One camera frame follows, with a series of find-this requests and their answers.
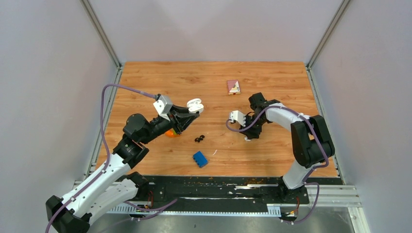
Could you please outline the white earbud charging case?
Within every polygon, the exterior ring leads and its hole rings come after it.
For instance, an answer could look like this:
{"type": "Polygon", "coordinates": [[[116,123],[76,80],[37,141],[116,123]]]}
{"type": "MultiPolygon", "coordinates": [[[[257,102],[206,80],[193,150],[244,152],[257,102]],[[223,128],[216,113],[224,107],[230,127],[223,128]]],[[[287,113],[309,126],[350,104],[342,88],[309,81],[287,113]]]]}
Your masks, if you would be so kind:
{"type": "Polygon", "coordinates": [[[202,100],[200,98],[195,98],[187,102],[187,108],[190,113],[200,114],[204,110],[202,100]]]}

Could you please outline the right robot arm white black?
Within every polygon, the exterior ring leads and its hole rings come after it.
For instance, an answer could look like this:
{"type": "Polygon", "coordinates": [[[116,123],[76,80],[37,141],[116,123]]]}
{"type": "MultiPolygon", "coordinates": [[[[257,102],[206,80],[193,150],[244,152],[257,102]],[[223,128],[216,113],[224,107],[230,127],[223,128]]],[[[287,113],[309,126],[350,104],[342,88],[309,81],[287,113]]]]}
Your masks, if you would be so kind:
{"type": "Polygon", "coordinates": [[[247,114],[240,127],[247,140],[258,139],[265,123],[276,123],[291,132],[294,162],[281,177],[277,190],[282,202],[291,202],[312,172],[327,167],[335,154],[325,119],[298,113],[278,100],[266,100],[262,93],[253,94],[248,100],[254,113],[247,114]]]}

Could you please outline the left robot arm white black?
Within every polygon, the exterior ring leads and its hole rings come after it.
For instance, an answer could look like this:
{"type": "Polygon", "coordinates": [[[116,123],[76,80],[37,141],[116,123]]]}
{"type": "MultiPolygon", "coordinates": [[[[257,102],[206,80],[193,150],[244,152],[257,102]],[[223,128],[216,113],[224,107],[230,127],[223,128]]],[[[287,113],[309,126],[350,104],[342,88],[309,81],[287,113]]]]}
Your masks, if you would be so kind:
{"type": "Polygon", "coordinates": [[[149,152],[146,144],[169,130],[181,134],[204,110],[198,99],[186,107],[163,104],[159,100],[154,106],[160,112],[158,117],[148,121],[142,114],[130,115],[122,140],[105,162],[63,197],[51,196],[46,201],[47,232],[54,227],[59,233],[86,233],[93,223],[120,203],[148,197],[148,181],[138,172],[127,175],[116,186],[112,184],[142,161],[149,152]]]}

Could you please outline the black earbuds pair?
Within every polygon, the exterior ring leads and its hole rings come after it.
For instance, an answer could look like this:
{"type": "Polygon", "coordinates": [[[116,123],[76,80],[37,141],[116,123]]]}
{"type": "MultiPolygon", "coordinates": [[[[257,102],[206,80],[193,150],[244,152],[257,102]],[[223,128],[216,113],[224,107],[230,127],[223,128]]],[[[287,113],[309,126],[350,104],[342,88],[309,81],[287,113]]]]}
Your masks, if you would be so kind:
{"type": "Polygon", "coordinates": [[[195,138],[194,141],[195,142],[201,142],[202,140],[204,140],[205,136],[204,135],[200,135],[199,137],[195,138]]]}

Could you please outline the orange green toy block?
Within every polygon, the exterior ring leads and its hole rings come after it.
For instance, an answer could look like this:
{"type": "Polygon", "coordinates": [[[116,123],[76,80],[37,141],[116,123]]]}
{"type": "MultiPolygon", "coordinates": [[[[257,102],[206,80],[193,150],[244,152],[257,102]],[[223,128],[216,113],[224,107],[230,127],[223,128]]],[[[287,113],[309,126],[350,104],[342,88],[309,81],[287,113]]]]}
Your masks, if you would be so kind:
{"type": "Polygon", "coordinates": [[[166,135],[167,137],[170,137],[170,138],[176,138],[176,137],[180,136],[180,134],[177,133],[174,129],[170,129],[170,130],[166,131],[164,133],[164,135],[166,135]]]}

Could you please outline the blue toy brick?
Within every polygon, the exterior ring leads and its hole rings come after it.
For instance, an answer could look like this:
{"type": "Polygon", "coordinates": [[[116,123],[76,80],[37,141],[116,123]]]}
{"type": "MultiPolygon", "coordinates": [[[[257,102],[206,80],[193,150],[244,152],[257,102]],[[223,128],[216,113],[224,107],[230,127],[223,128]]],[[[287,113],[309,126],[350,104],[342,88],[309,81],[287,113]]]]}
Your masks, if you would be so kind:
{"type": "Polygon", "coordinates": [[[208,164],[207,158],[203,155],[201,151],[196,152],[192,158],[199,168],[203,168],[208,164]]]}

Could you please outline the red white card box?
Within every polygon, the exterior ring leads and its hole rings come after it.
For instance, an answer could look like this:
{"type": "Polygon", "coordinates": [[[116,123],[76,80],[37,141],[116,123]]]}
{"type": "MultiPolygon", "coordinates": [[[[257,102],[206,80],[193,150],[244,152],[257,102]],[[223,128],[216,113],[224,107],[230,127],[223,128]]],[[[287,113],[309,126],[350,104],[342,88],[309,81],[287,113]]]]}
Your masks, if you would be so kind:
{"type": "Polygon", "coordinates": [[[241,93],[239,80],[227,80],[226,84],[228,95],[238,95],[241,93]]]}

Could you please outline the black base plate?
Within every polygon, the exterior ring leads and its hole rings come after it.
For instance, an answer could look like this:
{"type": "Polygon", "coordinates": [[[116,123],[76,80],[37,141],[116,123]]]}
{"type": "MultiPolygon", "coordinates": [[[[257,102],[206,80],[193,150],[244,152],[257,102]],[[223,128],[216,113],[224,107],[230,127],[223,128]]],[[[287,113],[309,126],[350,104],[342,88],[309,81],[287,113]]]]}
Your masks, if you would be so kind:
{"type": "Polygon", "coordinates": [[[146,176],[148,185],[132,198],[159,208],[173,200],[174,211],[263,211],[265,204],[292,208],[308,204],[306,188],[291,198],[278,194],[280,177],[146,176]]]}

